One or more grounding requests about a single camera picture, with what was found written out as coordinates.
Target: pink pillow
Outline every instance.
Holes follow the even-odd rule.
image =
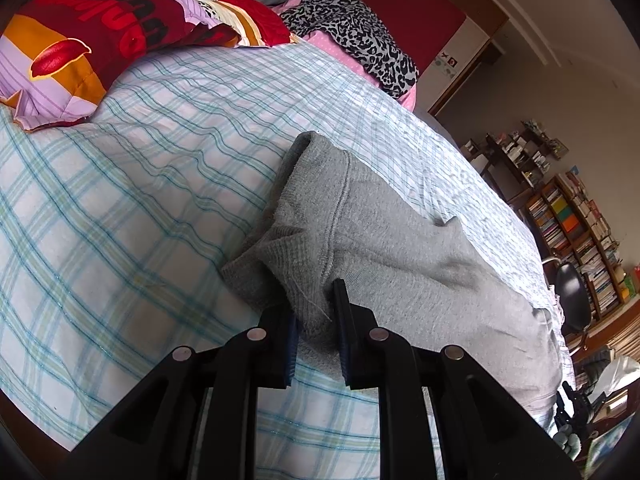
[[[291,7],[298,6],[302,0],[287,0],[285,3],[280,6],[274,7],[273,10],[276,14],[280,14]],[[308,41],[312,45],[315,45],[321,50],[324,50],[327,54],[332,56],[333,58],[340,61],[345,67],[350,69],[352,72],[358,74],[363,77],[367,81],[369,81],[376,88],[380,87],[380,82],[374,78],[372,75],[369,75],[365,72],[364,68],[360,63],[358,63],[353,57],[349,56],[344,49],[335,43],[334,39],[329,36],[326,32],[322,30],[315,30],[311,34],[307,34],[302,38],[305,41]],[[411,89],[404,95],[401,95],[398,99],[398,103],[409,110],[410,112],[414,111],[415,108],[415,85],[411,87]]]

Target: red panel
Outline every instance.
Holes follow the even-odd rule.
[[[465,21],[449,0],[363,0],[423,72]]]

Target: leopard print blanket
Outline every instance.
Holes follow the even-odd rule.
[[[418,79],[414,61],[360,0],[302,0],[280,17],[298,36],[314,30],[329,34],[394,99],[408,92]]]

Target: silver screw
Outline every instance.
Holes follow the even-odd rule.
[[[250,341],[262,341],[265,337],[267,337],[267,331],[257,326],[249,330],[249,332],[246,333],[246,337]]]
[[[384,328],[372,328],[369,331],[369,337],[373,339],[373,341],[384,341],[388,339],[389,332]]]
[[[456,345],[449,345],[444,349],[446,355],[452,361],[460,361],[465,356],[465,351]]]
[[[189,357],[191,357],[191,348],[188,346],[178,346],[171,356],[174,358],[174,361],[186,361]]]

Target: red pillow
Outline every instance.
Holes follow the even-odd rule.
[[[273,46],[292,35],[255,0],[31,0],[0,38],[0,101],[26,130],[93,113],[130,63],[163,46]]]

